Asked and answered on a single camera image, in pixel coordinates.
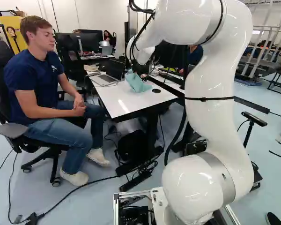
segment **man's hand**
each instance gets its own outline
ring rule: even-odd
[[[73,109],[74,116],[80,117],[85,113],[86,106],[77,105],[76,108]]]
[[[78,106],[85,106],[83,97],[79,93],[75,95],[73,108],[76,109]]]

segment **chair wheel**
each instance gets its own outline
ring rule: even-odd
[[[32,170],[32,167],[31,167],[31,166],[25,167],[25,168],[23,169],[23,173],[30,173],[31,170]]]
[[[52,182],[52,187],[59,187],[61,184],[61,180],[59,177],[55,178],[54,181]]]

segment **towel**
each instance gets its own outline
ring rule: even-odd
[[[141,78],[132,71],[129,71],[128,74],[125,75],[125,80],[129,83],[130,87],[132,87],[132,89],[137,93],[145,92],[152,88],[151,85],[144,83]]]

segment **man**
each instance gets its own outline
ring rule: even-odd
[[[190,45],[189,51],[187,52],[187,64],[196,66],[201,61],[203,57],[203,48],[200,45]]]
[[[24,135],[29,138],[70,146],[60,176],[73,185],[84,185],[89,177],[79,168],[85,156],[101,166],[110,164],[102,151],[105,110],[84,103],[69,83],[53,52],[51,24],[38,16],[28,16],[21,20],[20,30],[28,49],[14,56],[4,68],[11,121],[28,126]],[[74,102],[58,101],[58,83],[74,97]],[[91,134],[63,119],[81,116],[92,119]]]

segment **laptop keyboard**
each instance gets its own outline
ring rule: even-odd
[[[111,77],[109,77],[109,76],[107,76],[107,75],[105,75],[105,74],[100,75],[100,76],[98,76],[98,77],[100,77],[101,79],[105,80],[105,81],[108,82],[108,83],[117,81],[116,79],[113,79],[113,78],[111,78]]]

